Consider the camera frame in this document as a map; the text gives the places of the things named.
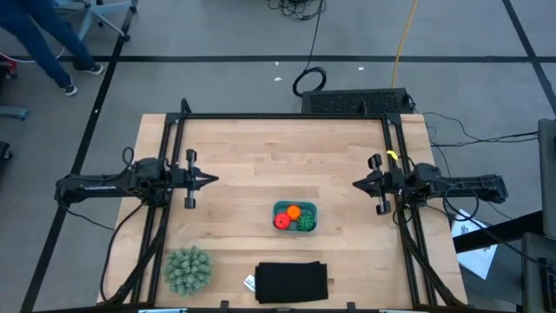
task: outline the wooden tabletop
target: wooden tabletop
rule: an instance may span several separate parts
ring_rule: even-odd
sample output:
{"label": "wooden tabletop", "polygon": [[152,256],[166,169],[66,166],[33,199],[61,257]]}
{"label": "wooden tabletop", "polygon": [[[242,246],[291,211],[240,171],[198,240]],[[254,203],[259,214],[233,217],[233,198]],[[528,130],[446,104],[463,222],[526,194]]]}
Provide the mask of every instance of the wooden tabletop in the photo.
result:
{"label": "wooden tabletop", "polygon": [[[164,115],[142,117],[136,159],[157,156],[163,121]],[[408,155],[416,163],[434,163],[423,117],[402,116],[402,121]],[[186,298],[171,293],[161,278],[156,306],[214,308],[221,300],[228,300],[232,308],[284,306],[259,304],[243,280],[255,273],[259,262],[320,261],[328,265],[328,300],[289,307],[339,309],[355,302],[358,309],[411,308],[400,232],[391,215],[376,215],[376,199],[352,186],[368,174],[370,156],[381,153],[386,160],[380,122],[188,120],[181,167],[186,167],[186,149],[196,150],[196,165],[220,180],[195,194],[194,210],[183,208],[185,190],[175,190],[162,264],[172,250],[196,245],[214,258],[214,276],[202,292]],[[316,230],[307,235],[275,230],[271,212],[280,200],[314,203],[319,213]],[[123,199],[118,223],[138,203]],[[429,203],[441,207],[440,202]],[[136,264],[146,212],[138,212],[116,237],[105,279],[107,296]],[[466,302],[446,218],[430,209],[421,210],[421,216],[433,268]],[[421,278],[417,264],[415,268]],[[145,271],[142,300],[150,274],[151,269]],[[426,303],[422,279],[418,280]]]}

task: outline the person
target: person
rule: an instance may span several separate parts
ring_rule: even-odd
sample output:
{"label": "person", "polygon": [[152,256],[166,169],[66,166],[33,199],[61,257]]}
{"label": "person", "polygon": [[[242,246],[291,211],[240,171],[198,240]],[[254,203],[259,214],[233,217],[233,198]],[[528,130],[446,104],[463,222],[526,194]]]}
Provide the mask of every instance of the person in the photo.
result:
{"label": "person", "polygon": [[62,88],[66,96],[74,96],[77,87],[73,84],[71,76],[56,60],[56,56],[30,17],[33,17],[36,23],[76,56],[77,61],[73,63],[76,70],[92,75],[103,73],[103,66],[95,62],[70,25],[54,11],[54,0],[0,0],[0,26],[17,37],[29,54],[36,59],[36,63]]}

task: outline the teal container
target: teal container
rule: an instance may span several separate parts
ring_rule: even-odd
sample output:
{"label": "teal container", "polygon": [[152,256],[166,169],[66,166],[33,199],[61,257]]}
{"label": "teal container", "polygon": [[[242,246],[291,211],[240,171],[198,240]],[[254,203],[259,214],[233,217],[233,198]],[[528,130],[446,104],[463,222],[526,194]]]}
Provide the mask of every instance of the teal container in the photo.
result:
{"label": "teal container", "polygon": [[312,203],[306,203],[306,202],[299,202],[299,201],[278,201],[274,208],[272,209],[272,225],[276,228],[275,226],[275,217],[276,215],[280,214],[280,213],[286,213],[286,211],[288,210],[288,207],[290,205],[297,205],[300,209],[301,209],[301,214],[303,215],[303,213],[311,213],[314,217],[314,227],[312,230],[309,231],[302,231],[302,230],[298,230],[297,229],[297,222],[296,221],[292,221],[291,224],[289,225],[289,228],[287,230],[284,231],[299,231],[302,233],[308,233],[311,231],[314,231],[316,229],[316,225],[317,225],[317,209],[316,206]]}

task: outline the black cloth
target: black cloth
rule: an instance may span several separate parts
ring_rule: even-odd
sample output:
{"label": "black cloth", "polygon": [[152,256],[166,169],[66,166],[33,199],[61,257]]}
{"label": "black cloth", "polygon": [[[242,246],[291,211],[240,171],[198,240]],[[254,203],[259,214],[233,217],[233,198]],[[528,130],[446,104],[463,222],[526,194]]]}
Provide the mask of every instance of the black cloth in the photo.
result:
{"label": "black cloth", "polygon": [[328,299],[327,265],[259,263],[255,267],[255,299],[259,303],[299,303]]}

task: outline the green toy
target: green toy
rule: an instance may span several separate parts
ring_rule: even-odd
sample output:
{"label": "green toy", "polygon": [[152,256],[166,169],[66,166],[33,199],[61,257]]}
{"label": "green toy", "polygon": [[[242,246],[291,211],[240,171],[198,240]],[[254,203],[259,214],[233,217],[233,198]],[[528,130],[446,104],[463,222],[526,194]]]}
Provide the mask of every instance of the green toy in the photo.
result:
{"label": "green toy", "polygon": [[303,212],[297,219],[297,229],[300,231],[311,231],[314,228],[314,216],[311,213]]}
{"label": "green toy", "polygon": [[191,296],[210,283],[212,275],[210,255],[193,246],[179,249],[168,256],[164,268],[165,282],[170,291],[182,296]]}

